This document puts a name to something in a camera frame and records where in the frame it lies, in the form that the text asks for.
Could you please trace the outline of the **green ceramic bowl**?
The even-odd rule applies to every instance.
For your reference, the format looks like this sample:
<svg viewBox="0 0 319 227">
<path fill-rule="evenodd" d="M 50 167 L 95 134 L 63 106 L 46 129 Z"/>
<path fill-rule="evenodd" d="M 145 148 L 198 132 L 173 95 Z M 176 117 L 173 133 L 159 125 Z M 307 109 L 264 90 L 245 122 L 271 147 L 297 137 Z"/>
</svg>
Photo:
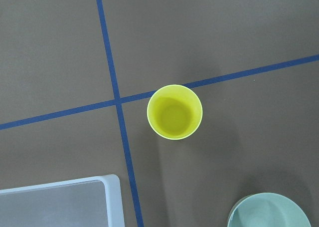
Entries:
<svg viewBox="0 0 319 227">
<path fill-rule="evenodd" d="M 241 198 L 231 209 L 228 227 L 310 227 L 304 211 L 291 199 L 276 193 Z"/>
</svg>

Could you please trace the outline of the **translucent plastic storage box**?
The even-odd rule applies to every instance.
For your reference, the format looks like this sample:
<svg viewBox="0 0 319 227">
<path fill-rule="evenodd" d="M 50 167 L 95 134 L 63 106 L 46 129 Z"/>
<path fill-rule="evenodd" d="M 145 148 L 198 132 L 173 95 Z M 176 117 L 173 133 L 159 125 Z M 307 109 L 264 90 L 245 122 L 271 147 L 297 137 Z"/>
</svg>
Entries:
<svg viewBox="0 0 319 227">
<path fill-rule="evenodd" d="M 2 227 L 123 227 L 120 180 L 105 175 L 4 189 Z"/>
</svg>

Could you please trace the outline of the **yellow plastic cup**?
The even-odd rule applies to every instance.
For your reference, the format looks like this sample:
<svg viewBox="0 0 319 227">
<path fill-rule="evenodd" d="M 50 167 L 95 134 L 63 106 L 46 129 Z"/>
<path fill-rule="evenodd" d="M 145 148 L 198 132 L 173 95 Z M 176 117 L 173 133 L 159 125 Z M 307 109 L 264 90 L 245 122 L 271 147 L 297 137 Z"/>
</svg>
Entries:
<svg viewBox="0 0 319 227">
<path fill-rule="evenodd" d="M 149 99 L 147 119 L 161 137 L 181 140 L 192 135 L 200 126 L 202 104 L 194 91 L 183 85 L 167 85 Z"/>
</svg>

